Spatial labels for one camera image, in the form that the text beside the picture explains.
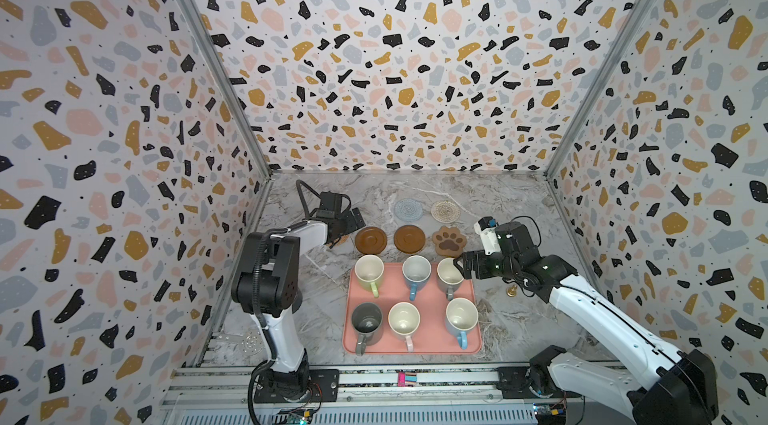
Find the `dark brown wooden coaster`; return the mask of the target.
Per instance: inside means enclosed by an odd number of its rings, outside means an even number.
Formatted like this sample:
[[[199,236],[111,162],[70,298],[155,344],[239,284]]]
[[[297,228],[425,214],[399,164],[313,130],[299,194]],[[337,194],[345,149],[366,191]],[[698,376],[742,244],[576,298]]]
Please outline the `dark brown wooden coaster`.
[[[355,237],[355,247],[363,255],[378,255],[387,247],[387,234],[378,227],[366,227]]]

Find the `cork paw coaster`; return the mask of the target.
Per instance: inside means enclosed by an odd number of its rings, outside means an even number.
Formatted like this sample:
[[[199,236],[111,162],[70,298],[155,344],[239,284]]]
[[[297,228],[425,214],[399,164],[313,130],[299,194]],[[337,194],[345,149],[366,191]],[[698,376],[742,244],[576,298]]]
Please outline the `cork paw coaster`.
[[[441,257],[458,258],[462,255],[467,237],[456,227],[441,227],[431,237],[436,253]]]

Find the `light blue woven coaster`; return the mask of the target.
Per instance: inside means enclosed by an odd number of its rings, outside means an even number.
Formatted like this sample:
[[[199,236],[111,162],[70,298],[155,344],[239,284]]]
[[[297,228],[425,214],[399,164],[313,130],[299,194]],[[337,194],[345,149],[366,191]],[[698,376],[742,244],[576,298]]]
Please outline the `light blue woven coaster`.
[[[399,200],[393,207],[395,217],[404,223],[415,223],[424,214],[423,205],[411,198]]]

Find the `light brown wooden coaster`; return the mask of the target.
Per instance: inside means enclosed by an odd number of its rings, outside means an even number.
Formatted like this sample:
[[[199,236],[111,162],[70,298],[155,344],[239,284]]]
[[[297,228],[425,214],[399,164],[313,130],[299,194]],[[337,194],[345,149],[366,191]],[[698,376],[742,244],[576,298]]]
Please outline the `light brown wooden coaster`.
[[[395,231],[393,242],[399,251],[406,254],[416,254],[424,248],[426,235],[422,229],[415,225],[403,225]]]

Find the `multicolour woven coaster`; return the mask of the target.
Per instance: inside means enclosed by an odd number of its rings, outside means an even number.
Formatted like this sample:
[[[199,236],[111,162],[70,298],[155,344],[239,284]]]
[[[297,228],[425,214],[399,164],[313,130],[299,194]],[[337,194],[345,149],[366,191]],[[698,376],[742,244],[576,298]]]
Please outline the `multicolour woven coaster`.
[[[460,207],[450,200],[436,202],[430,209],[432,217],[441,224],[457,222],[462,214]]]

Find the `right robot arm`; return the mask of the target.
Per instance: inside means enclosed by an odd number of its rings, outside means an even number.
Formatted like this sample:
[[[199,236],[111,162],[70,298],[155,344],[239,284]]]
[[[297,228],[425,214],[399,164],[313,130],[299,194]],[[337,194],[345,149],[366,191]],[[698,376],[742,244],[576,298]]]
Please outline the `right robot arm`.
[[[524,224],[484,217],[474,230],[482,249],[453,261],[465,279],[500,278],[532,293],[576,321],[623,366],[597,365],[551,345],[530,360],[524,388],[541,398],[572,392],[636,424],[710,424],[717,418],[717,373],[708,356],[661,339],[564,259],[541,255]]]

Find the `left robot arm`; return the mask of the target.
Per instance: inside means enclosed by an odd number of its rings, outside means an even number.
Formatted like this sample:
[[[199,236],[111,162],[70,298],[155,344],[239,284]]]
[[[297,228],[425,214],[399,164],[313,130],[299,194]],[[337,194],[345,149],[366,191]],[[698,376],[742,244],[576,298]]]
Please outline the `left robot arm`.
[[[249,398],[303,401],[311,392],[308,354],[294,323],[301,306],[300,257],[330,248],[365,227],[360,211],[343,193],[318,192],[298,180],[303,218],[286,227],[250,233],[235,269],[231,300],[258,326],[266,358],[255,367]]]

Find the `grey mug back right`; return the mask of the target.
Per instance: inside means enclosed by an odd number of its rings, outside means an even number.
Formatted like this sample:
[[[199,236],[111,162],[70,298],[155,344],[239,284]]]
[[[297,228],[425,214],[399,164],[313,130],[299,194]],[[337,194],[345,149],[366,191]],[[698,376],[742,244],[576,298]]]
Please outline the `grey mug back right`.
[[[454,259],[452,257],[442,259],[436,267],[436,274],[438,288],[448,301],[453,300],[464,283],[464,277],[454,265]]]

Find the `green mug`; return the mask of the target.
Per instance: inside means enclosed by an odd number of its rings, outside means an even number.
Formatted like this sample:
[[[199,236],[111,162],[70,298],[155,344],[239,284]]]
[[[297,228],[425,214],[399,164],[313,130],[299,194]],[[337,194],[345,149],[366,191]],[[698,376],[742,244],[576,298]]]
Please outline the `green mug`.
[[[374,298],[380,297],[384,271],[384,262],[376,255],[364,255],[354,266],[354,275],[358,284],[370,292]]]

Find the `blue mug back middle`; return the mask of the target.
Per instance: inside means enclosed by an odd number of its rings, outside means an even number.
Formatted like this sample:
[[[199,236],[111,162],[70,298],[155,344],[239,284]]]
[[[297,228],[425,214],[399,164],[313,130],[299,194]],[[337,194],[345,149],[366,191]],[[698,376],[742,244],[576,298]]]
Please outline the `blue mug back middle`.
[[[432,265],[425,257],[414,255],[402,264],[402,273],[409,289],[409,300],[414,301],[431,276]]]

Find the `dark grey mug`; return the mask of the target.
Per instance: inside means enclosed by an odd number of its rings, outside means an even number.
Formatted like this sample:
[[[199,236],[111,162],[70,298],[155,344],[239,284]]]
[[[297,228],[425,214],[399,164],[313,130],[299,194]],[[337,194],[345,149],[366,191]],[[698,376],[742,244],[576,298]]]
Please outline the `dark grey mug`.
[[[376,345],[383,335],[382,310],[375,303],[362,303],[353,310],[351,325],[356,338],[355,354],[362,356],[367,348]]]

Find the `pink handled cream mug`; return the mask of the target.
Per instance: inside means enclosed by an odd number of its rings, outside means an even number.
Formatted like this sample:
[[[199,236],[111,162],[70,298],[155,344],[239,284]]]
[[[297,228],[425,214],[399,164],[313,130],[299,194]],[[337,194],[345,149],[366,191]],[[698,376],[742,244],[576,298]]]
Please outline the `pink handled cream mug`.
[[[414,352],[413,336],[418,331],[421,315],[410,302],[398,302],[388,313],[388,324],[394,335],[405,344],[408,353]]]

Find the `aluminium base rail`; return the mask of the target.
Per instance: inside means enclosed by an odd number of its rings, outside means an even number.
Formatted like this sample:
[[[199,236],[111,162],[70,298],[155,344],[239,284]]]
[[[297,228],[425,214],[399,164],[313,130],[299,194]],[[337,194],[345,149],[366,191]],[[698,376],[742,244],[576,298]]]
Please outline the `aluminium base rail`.
[[[628,424],[595,398],[526,385],[528,365],[451,363],[314,368],[295,401],[248,384],[247,367],[183,368],[155,424]]]

